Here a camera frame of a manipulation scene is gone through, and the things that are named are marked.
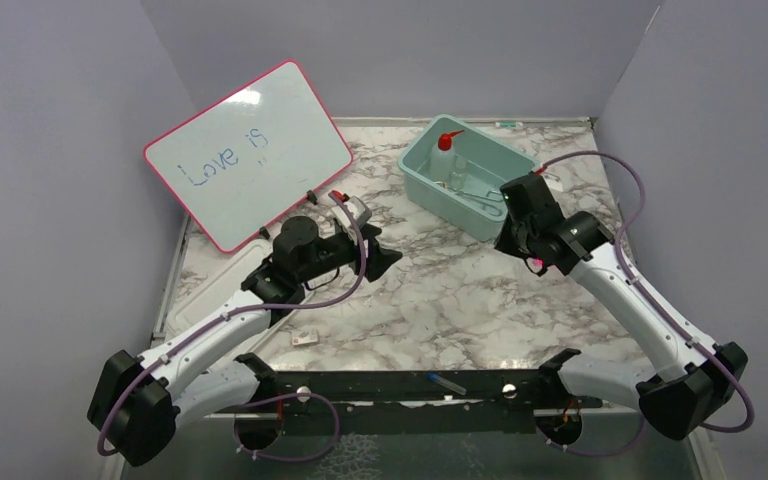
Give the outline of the teal plastic bin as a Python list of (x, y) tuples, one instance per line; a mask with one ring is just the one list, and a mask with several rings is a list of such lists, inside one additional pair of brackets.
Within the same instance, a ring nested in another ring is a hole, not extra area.
[(398, 166), (411, 202), (486, 242), (497, 237), (508, 213), (501, 185), (525, 175), (537, 161), (441, 114), (402, 153)]

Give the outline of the small white card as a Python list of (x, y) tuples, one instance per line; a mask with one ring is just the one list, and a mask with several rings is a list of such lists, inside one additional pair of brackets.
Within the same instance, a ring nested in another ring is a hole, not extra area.
[(294, 347), (312, 345), (319, 342), (319, 334), (315, 329), (298, 330), (292, 333), (291, 344)]

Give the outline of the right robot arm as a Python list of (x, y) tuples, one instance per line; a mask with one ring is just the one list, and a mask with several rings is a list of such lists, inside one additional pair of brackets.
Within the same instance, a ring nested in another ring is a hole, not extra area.
[(565, 216), (544, 178), (529, 173), (504, 183), (508, 210), (496, 250), (540, 275), (556, 267), (590, 292), (641, 347), (649, 365), (604, 361), (566, 349), (540, 367), (539, 398), (560, 407), (574, 396), (633, 408), (661, 435), (682, 440), (725, 405), (748, 355), (718, 343), (677, 312), (616, 250), (591, 213)]

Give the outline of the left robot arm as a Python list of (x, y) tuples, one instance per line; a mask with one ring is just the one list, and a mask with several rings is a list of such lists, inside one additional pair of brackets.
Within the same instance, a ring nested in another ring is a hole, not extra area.
[(285, 221), (272, 253), (227, 300), (185, 333), (133, 356), (125, 350), (104, 364), (87, 418), (98, 429), (97, 450), (132, 466), (157, 456), (176, 431), (220, 410), (266, 408), (274, 372), (254, 354), (211, 370), (243, 341), (269, 330), (293, 310), (311, 310), (306, 285), (343, 267), (358, 281), (378, 280), (402, 258), (383, 247), (381, 229), (340, 217), (329, 237), (306, 216)]

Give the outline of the small clear glass beaker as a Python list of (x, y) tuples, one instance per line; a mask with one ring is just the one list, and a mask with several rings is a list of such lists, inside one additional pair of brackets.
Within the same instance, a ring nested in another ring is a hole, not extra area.
[(462, 190), (468, 176), (469, 161), (458, 155), (454, 161), (449, 177), (449, 187), (453, 190)]

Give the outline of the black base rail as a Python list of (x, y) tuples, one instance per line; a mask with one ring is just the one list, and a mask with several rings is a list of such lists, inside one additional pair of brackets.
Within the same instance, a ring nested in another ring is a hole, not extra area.
[(247, 426), (277, 426), (288, 435), (532, 434), (534, 415), (600, 407), (574, 401), (557, 380), (537, 369), (448, 370), (439, 374), (467, 389), (459, 396), (431, 382), (425, 371), (279, 371), (257, 393), (283, 401), (226, 408)]

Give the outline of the pink framed whiteboard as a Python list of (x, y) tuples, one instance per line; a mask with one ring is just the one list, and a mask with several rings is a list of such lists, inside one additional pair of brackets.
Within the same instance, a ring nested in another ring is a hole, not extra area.
[(353, 161), (294, 60), (161, 135), (143, 156), (223, 253), (241, 248)]

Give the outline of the white wash bottle red cap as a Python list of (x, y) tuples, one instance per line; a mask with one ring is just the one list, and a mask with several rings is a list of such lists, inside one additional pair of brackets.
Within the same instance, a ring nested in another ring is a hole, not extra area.
[(454, 138), (464, 130), (442, 133), (429, 154), (428, 175), (434, 182), (447, 182), (454, 168), (457, 154)]

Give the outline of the white plastic lid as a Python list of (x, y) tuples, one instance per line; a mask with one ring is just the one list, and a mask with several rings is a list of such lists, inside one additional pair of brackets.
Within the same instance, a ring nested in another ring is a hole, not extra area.
[[(253, 240), (234, 254), (223, 254), (207, 237), (192, 231), (185, 238), (185, 249), (176, 271), (174, 297), (167, 309), (159, 334), (164, 342), (183, 333), (222, 306), (241, 282), (271, 252), (262, 239)], [(223, 359), (253, 352), (269, 360), (285, 350), (298, 350), (291, 337), (292, 315), (264, 333), (255, 335), (231, 350)]]

